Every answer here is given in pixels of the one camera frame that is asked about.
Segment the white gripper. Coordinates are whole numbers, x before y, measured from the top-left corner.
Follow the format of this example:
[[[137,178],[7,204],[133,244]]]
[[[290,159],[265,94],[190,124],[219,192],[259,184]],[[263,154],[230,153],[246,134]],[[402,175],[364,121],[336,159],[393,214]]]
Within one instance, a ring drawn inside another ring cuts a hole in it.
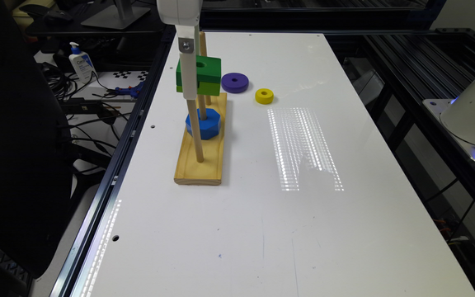
[[[181,87],[186,100],[197,98],[197,66],[199,53],[200,12],[203,0],[157,0],[158,15],[167,25],[176,25],[179,49],[179,68]]]

